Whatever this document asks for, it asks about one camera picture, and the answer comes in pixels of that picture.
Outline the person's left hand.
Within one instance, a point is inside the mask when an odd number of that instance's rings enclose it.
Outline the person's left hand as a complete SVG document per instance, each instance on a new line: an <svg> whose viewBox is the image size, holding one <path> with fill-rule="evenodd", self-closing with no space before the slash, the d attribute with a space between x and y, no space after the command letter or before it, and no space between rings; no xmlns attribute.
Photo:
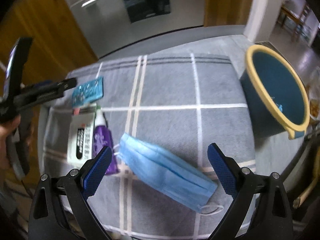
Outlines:
<svg viewBox="0 0 320 240"><path fill-rule="evenodd" d="M19 126L21 116L16 116L13 120L5 122L0 126L0 167L6 170L10 167L10 162L7 157L6 139Z"/></svg>

